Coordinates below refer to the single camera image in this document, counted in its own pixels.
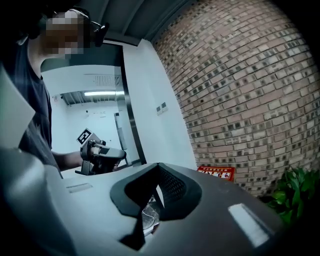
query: ceiling light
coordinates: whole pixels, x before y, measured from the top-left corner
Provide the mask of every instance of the ceiling light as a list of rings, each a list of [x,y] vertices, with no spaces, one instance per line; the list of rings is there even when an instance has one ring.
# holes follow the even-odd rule
[[[99,96],[99,95],[124,95],[124,91],[88,91],[84,96]]]

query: wall switch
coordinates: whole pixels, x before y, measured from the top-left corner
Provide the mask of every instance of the wall switch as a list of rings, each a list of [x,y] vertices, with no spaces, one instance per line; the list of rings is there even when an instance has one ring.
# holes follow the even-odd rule
[[[162,112],[165,112],[168,110],[167,104],[164,102],[161,104]]]
[[[162,109],[161,109],[160,106],[157,106],[157,107],[156,107],[156,114],[157,114],[158,116],[162,114]]]

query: green plant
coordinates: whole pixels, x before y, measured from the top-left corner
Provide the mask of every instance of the green plant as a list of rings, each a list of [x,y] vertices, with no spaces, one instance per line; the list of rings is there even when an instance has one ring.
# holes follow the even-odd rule
[[[267,205],[290,225],[303,214],[305,205],[314,196],[318,184],[319,170],[296,168],[285,171]]]

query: dark t-shirt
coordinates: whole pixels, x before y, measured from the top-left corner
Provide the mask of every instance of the dark t-shirt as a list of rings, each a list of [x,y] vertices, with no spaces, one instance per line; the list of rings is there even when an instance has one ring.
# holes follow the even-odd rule
[[[33,71],[23,45],[11,45],[6,49],[3,65],[13,84],[34,109],[35,115],[23,134],[19,148],[39,158],[46,165],[58,165],[51,152],[51,104],[46,85]]]

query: red sign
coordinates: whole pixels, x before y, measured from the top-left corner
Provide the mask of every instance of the red sign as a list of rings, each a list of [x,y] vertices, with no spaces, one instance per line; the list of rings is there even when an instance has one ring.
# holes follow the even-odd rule
[[[199,166],[197,171],[233,182],[236,168]]]

